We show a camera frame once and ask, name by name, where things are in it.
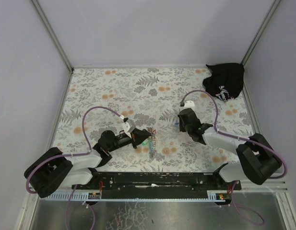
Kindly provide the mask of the blue keyring handle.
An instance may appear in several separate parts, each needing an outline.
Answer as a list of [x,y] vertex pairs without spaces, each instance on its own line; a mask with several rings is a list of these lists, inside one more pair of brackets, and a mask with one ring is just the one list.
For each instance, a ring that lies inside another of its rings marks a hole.
[[154,154],[154,148],[153,148],[153,142],[149,141],[149,149],[150,149],[150,153],[153,155]]

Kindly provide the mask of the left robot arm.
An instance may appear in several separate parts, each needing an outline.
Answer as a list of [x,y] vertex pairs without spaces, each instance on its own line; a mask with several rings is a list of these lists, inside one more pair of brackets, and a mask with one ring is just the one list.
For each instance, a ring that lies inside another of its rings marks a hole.
[[102,167],[112,159],[110,152],[127,145],[136,149],[150,136],[146,129],[135,128],[130,136],[124,131],[115,135],[106,130],[87,153],[63,153],[57,147],[52,147],[24,172],[26,190],[45,198],[60,187],[85,185],[93,177],[90,172],[92,168]]

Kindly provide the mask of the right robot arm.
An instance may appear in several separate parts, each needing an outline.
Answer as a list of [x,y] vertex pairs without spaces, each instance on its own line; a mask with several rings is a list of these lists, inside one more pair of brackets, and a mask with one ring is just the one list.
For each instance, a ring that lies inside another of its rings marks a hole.
[[186,132],[193,141],[221,148],[238,156],[238,163],[228,163],[218,169],[218,174],[225,182],[248,179],[261,185],[283,165],[261,134],[244,138],[217,131],[211,124],[201,123],[191,108],[181,110],[178,117],[179,130]]

